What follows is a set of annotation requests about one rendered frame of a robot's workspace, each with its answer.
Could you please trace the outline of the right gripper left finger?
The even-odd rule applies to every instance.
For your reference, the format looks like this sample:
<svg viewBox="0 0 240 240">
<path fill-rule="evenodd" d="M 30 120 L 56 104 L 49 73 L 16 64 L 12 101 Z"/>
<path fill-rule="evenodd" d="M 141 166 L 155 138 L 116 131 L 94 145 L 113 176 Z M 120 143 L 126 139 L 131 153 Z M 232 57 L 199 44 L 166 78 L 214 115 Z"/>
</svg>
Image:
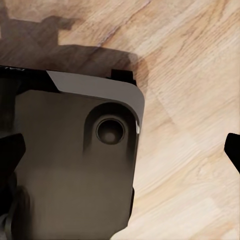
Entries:
<svg viewBox="0 0 240 240">
<path fill-rule="evenodd" d="M 0 193 L 26 152 L 22 133 L 0 138 Z"/>
</svg>

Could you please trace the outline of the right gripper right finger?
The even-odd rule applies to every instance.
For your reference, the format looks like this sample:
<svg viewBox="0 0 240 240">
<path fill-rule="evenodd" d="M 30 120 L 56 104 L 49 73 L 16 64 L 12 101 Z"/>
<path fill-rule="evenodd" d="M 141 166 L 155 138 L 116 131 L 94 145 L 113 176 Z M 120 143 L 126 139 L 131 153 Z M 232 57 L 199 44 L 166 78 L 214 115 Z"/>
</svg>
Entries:
<svg viewBox="0 0 240 240">
<path fill-rule="evenodd" d="M 224 151 L 240 172 L 240 135 L 235 133 L 229 133 L 227 135 Z"/>
</svg>

